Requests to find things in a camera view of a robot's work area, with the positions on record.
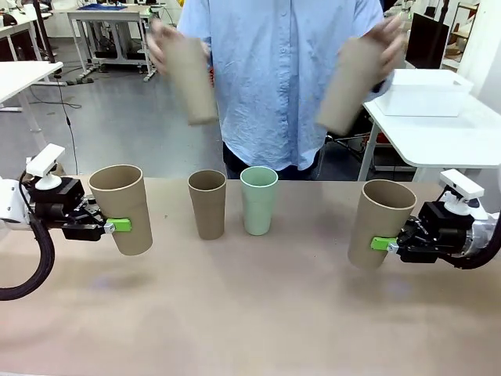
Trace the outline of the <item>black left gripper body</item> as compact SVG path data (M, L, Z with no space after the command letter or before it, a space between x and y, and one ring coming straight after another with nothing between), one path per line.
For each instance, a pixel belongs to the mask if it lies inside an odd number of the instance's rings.
M56 188L38 190L33 187L29 194L30 222L41 222L49 229L88 224L88 215L81 208L85 190L80 179L62 177Z

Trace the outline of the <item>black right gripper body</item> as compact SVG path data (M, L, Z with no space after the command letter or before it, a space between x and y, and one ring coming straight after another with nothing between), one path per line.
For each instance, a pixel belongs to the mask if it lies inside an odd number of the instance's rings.
M457 215L442 201L425 202L418 219L423 230L416 235L415 252L424 255L462 255L470 243L472 215Z

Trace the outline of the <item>person's right hand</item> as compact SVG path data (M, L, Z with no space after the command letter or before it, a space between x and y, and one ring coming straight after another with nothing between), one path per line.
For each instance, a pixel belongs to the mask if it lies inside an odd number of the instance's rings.
M183 35L175 27L163 24L160 19L153 19L147 36L147 43L150 59L160 74L166 75L168 73L164 43L169 39L180 38L183 38Z

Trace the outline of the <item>person's left hand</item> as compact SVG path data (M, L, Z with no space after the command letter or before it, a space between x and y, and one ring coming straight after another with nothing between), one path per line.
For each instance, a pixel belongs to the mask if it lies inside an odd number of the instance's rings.
M405 38L399 16L387 17L363 35L383 49L378 63L379 81L385 80L404 59Z

